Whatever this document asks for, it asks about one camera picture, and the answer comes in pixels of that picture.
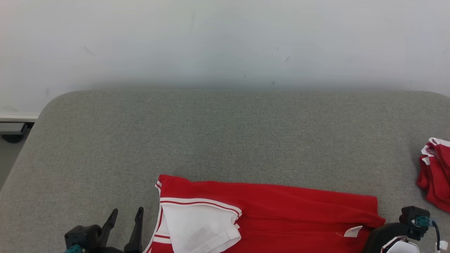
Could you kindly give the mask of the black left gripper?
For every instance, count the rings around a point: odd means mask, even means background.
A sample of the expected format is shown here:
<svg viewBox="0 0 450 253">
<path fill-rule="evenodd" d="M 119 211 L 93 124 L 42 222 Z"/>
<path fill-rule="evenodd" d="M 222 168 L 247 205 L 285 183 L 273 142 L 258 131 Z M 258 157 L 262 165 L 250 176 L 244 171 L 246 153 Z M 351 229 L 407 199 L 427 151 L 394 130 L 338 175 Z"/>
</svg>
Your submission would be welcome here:
<svg viewBox="0 0 450 253">
<path fill-rule="evenodd" d="M 135 216 L 135 226 L 129 243 L 125 245 L 125 253 L 142 253 L 142 230 L 144 208 L 139 207 Z M 75 244 L 79 244 L 85 253 L 123 253 L 114 247 L 107 247 L 107 241 L 111 229 L 114 228 L 118 216 L 118 209 L 114 208 L 110 216 L 103 224 L 91 226 L 76 226 L 64 235 L 66 250 Z"/>
</svg>

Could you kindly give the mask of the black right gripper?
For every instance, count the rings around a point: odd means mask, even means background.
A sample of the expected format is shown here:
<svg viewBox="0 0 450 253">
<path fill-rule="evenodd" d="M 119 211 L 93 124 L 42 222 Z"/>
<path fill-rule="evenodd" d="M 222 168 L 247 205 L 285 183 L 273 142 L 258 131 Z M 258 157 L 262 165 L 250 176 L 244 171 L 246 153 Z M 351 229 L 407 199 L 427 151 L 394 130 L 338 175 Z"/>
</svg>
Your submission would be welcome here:
<svg viewBox="0 0 450 253">
<path fill-rule="evenodd" d="M 389 241 L 398 236 L 407 236 L 408 226 L 403 223 L 387 223 L 373 229 L 365 243 L 362 253 L 381 253 Z"/>
</svg>

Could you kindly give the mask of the red shorts with white stripes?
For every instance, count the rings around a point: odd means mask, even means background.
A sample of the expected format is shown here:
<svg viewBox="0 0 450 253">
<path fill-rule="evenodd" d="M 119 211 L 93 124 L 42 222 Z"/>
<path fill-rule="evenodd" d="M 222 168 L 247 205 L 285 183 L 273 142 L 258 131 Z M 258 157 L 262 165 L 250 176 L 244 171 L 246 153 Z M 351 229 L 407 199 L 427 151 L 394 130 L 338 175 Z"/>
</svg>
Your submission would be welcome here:
<svg viewBox="0 0 450 253">
<path fill-rule="evenodd" d="M 450 213 L 450 141 L 431 137 L 421 153 L 417 185 L 429 203 Z"/>
</svg>

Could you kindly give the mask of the red shirt with white sleeves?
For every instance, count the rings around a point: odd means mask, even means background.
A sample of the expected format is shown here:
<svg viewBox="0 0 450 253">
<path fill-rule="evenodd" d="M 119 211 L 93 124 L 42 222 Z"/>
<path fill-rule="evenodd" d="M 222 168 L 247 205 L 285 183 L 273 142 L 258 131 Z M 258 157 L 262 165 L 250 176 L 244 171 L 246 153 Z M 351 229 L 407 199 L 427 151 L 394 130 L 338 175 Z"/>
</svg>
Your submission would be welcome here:
<svg viewBox="0 0 450 253">
<path fill-rule="evenodd" d="M 385 224 L 374 196 L 160 175 L 144 253 L 362 253 Z"/>
</svg>

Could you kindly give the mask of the black furniture foot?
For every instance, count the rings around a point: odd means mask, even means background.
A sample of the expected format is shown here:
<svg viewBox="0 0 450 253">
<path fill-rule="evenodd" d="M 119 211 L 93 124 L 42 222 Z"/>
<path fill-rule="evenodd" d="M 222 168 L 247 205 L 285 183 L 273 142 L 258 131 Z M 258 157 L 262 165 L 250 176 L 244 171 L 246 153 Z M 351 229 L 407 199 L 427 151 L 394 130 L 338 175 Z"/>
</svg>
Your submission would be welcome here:
<svg viewBox="0 0 450 253">
<path fill-rule="evenodd" d="M 20 143 L 34 125 L 35 122 L 0 122 L 0 138 L 8 143 Z"/>
</svg>

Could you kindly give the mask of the white skirting board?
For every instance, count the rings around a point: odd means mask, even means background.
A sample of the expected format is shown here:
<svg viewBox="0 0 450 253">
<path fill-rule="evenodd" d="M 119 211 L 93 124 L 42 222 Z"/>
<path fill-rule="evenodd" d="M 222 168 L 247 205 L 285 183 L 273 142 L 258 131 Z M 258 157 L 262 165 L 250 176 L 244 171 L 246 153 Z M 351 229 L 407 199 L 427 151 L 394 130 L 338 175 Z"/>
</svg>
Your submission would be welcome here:
<svg viewBox="0 0 450 253">
<path fill-rule="evenodd" d="M 0 114 L 0 122 L 36 122 L 36 115 L 5 115 Z"/>
</svg>

